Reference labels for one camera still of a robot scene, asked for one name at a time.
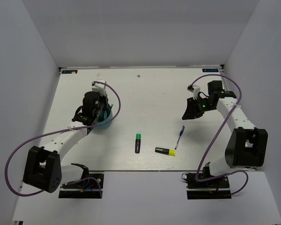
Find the blue gel pen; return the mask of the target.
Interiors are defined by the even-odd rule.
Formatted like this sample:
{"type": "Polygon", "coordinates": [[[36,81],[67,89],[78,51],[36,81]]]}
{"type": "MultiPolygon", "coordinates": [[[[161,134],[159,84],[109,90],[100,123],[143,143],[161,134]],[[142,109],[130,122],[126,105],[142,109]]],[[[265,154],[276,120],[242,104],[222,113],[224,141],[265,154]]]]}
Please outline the blue gel pen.
{"type": "Polygon", "coordinates": [[[184,129],[185,129],[185,126],[182,126],[174,150],[176,150],[177,147],[178,147],[178,144],[179,144],[180,138],[181,138],[181,136],[182,136],[182,134],[184,132],[184,129]]]}

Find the teal round desk organizer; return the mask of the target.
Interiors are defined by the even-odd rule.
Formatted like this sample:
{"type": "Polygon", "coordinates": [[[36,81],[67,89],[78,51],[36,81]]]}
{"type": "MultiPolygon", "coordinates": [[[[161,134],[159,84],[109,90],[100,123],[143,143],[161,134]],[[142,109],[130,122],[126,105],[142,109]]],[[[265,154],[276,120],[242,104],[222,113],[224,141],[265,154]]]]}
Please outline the teal round desk organizer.
{"type": "Polygon", "coordinates": [[[113,112],[109,111],[110,104],[108,104],[107,110],[101,111],[98,119],[97,119],[97,125],[98,127],[94,127],[94,129],[105,129],[108,128],[111,124],[110,120],[113,117],[113,112]]]}

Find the green black highlighter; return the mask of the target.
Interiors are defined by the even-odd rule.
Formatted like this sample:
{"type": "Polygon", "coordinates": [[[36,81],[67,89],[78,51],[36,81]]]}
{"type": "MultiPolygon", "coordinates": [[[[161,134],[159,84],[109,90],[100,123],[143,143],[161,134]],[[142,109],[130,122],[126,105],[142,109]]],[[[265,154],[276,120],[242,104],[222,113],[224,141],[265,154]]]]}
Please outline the green black highlighter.
{"type": "Polygon", "coordinates": [[[139,154],[141,149],[141,134],[136,134],[135,138],[135,153],[139,154]]]}

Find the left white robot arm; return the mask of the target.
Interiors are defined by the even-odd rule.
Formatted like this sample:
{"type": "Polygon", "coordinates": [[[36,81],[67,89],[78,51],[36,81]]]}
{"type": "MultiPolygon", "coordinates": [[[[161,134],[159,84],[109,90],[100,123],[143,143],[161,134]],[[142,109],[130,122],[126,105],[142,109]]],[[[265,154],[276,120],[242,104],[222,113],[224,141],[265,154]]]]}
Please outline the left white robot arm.
{"type": "Polygon", "coordinates": [[[23,182],[48,193],[54,192],[62,182],[62,159],[96,127],[100,113],[107,108],[106,91],[85,93],[69,128],[44,146],[33,146],[29,150],[23,182]]]}

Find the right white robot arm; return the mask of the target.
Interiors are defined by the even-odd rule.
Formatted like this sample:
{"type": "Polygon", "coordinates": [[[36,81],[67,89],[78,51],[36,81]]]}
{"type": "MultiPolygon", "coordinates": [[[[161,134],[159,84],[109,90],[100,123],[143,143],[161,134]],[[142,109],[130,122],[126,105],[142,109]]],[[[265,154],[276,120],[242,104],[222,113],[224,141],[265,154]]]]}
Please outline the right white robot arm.
{"type": "Polygon", "coordinates": [[[182,119],[198,119],[205,112],[217,110],[224,118],[220,129],[228,126],[231,131],[224,156],[206,165],[200,162],[199,170],[202,175],[195,176],[197,181],[213,187],[219,178],[240,168],[261,167],[265,160],[268,133],[250,122],[239,105],[240,99],[234,92],[224,90],[221,81],[211,81],[207,87],[208,96],[200,97],[199,86],[188,86],[187,89],[193,93],[193,97],[187,99],[182,119]]]}

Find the left blue corner label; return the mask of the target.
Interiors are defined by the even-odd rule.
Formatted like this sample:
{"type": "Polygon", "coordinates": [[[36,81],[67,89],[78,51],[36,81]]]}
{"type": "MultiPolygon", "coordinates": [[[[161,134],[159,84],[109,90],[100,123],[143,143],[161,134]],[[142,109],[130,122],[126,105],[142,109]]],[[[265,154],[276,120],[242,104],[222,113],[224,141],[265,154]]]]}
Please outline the left blue corner label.
{"type": "Polygon", "coordinates": [[[77,74],[78,70],[62,70],[62,74],[77,74]]]}

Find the blue corner label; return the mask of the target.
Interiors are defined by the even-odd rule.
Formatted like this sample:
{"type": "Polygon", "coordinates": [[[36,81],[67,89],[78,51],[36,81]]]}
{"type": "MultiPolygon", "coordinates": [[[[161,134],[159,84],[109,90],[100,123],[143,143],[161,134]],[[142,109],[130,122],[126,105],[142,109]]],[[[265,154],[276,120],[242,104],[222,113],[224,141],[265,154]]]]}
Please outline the blue corner label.
{"type": "Polygon", "coordinates": [[[203,73],[218,73],[219,70],[217,68],[203,68],[202,72],[203,73]]]}
{"type": "Polygon", "coordinates": [[[62,74],[77,74],[78,70],[62,70],[62,74]]]}

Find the yellow black highlighter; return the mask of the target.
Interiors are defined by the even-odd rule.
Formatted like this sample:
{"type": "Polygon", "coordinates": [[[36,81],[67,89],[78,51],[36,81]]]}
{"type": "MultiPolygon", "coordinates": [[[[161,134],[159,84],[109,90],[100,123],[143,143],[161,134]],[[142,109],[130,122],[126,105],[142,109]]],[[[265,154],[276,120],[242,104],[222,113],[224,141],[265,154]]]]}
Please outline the yellow black highlighter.
{"type": "Polygon", "coordinates": [[[155,148],[155,152],[159,153],[159,154],[169,155],[169,156],[175,156],[176,155],[176,151],[173,150],[173,149],[166,149],[166,148],[156,147],[155,148]]]}

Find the right blue corner label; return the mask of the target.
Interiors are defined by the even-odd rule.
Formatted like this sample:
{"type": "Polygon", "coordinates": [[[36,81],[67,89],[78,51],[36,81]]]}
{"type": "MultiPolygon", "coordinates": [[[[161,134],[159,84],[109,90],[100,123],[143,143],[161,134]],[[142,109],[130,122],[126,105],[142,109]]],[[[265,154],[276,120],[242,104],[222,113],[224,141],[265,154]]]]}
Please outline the right blue corner label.
{"type": "Polygon", "coordinates": [[[202,72],[203,73],[218,73],[219,70],[217,68],[203,68],[202,72]]]}

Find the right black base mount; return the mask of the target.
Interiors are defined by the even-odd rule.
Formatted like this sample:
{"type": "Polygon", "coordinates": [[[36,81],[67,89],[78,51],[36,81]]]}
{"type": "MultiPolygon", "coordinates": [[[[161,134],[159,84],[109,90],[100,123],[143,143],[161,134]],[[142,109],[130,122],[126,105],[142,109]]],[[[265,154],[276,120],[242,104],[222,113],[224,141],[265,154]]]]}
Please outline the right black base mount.
{"type": "Polygon", "coordinates": [[[198,182],[195,173],[185,172],[181,176],[186,183],[186,194],[188,200],[219,200],[231,199],[229,180],[222,177],[207,182],[198,182]]]}

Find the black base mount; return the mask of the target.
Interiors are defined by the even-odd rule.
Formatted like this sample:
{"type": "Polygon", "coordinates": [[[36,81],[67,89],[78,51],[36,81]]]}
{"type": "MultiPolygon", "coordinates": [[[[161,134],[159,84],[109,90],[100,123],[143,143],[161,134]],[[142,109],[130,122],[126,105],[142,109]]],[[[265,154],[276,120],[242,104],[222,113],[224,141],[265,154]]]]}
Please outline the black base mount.
{"type": "Polygon", "coordinates": [[[195,173],[185,172],[181,176],[186,183],[186,194],[188,200],[219,200],[231,199],[229,180],[222,177],[207,182],[198,182],[195,173]]]}
{"type": "Polygon", "coordinates": [[[75,184],[62,185],[59,199],[102,199],[104,188],[104,173],[89,173],[88,179],[75,184]]]}

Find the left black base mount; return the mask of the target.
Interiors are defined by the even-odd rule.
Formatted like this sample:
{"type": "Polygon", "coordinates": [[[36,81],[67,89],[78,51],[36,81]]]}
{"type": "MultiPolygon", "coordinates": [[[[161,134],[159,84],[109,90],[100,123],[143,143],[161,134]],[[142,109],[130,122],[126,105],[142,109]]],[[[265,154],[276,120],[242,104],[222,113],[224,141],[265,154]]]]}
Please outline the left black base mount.
{"type": "Polygon", "coordinates": [[[62,185],[59,199],[102,199],[104,188],[104,173],[89,173],[88,179],[75,184],[62,185]]]}

